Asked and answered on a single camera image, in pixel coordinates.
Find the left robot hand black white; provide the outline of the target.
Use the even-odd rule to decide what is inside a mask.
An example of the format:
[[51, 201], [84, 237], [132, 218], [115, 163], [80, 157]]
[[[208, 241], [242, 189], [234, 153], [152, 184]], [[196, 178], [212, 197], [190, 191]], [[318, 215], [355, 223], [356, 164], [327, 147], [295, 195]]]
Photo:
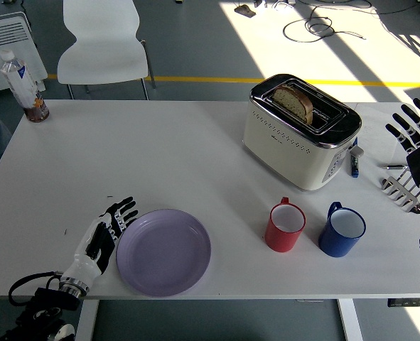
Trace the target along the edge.
[[118, 239], [137, 214], [136, 201], [132, 197], [108, 207], [85, 232], [75, 251], [74, 261], [61, 276], [60, 284], [76, 285], [88, 292], [95, 279], [107, 269]]

